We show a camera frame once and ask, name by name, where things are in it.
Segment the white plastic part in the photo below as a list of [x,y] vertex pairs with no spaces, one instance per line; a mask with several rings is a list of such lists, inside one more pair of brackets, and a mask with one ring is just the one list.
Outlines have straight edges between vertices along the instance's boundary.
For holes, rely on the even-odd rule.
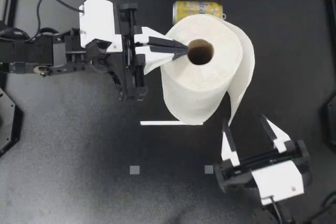
[[148,74],[153,69],[171,61],[174,57],[174,54],[170,53],[158,53],[158,52],[151,52],[149,46],[144,47],[136,47],[135,54],[144,54],[146,59],[146,65],[143,69],[144,74]]
[[285,146],[285,142],[290,140],[289,135],[286,132],[284,132],[282,129],[280,129],[278,126],[273,124],[270,120],[267,119],[267,122],[269,126],[271,127],[271,129],[273,130],[275,136],[277,137],[275,140],[273,140],[274,148],[278,149],[279,153],[285,152],[287,150]]
[[223,140],[222,140],[222,160],[231,160],[233,166],[239,166],[239,158],[236,151],[232,151],[229,141],[227,140],[227,136],[225,132],[223,132]]
[[147,44],[149,42],[149,37],[172,40],[171,38],[163,34],[160,34],[159,32],[149,27],[143,26],[141,27],[141,29],[142,29],[142,34],[134,34],[134,43]]
[[182,19],[167,36],[185,45],[202,39],[214,48],[212,59],[204,65],[195,65],[187,56],[181,56],[161,67],[163,97],[168,110],[185,123],[203,123],[216,111],[229,90],[235,97],[233,117],[254,69],[254,60],[244,59],[240,67],[246,55],[254,57],[253,52],[247,54],[244,50],[253,48],[243,45],[243,39],[225,21],[205,14]]
[[107,52],[122,52],[122,39],[114,27],[113,3],[108,0],[86,0],[79,7],[80,44],[82,47],[95,39],[111,42]]
[[252,171],[258,186],[261,203],[268,205],[303,194],[302,176],[293,161],[285,161]]

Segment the white tape marker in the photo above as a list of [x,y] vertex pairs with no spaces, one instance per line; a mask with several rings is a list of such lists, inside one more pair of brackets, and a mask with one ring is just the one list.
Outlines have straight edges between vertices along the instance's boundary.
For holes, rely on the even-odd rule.
[[189,125],[181,121],[140,121],[140,124],[143,126],[147,126],[147,125]]

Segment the white strip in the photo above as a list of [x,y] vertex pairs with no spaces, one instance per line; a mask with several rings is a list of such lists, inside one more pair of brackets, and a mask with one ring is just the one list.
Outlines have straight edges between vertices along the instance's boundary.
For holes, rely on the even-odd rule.
[[145,126],[145,125],[190,125],[190,124],[185,124],[181,121],[140,121],[140,125]]
[[293,161],[254,170],[252,176],[258,186],[263,205],[270,204],[271,197],[277,202],[305,192],[302,175]]

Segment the black plastic bracket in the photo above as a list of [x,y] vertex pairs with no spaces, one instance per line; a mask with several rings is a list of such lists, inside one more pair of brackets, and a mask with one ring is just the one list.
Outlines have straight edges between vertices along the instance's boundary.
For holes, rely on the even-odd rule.
[[0,157],[20,138],[23,113],[0,89]]

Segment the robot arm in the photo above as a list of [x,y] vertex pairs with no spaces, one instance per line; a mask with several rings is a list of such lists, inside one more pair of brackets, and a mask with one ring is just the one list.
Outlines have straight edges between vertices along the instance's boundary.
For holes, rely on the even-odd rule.
[[137,25],[137,9],[86,0],[79,7],[79,29],[51,35],[53,29],[44,28],[33,39],[1,23],[0,71],[45,77],[92,68],[111,74],[121,99],[141,101],[147,94],[144,75],[187,54],[188,46]]

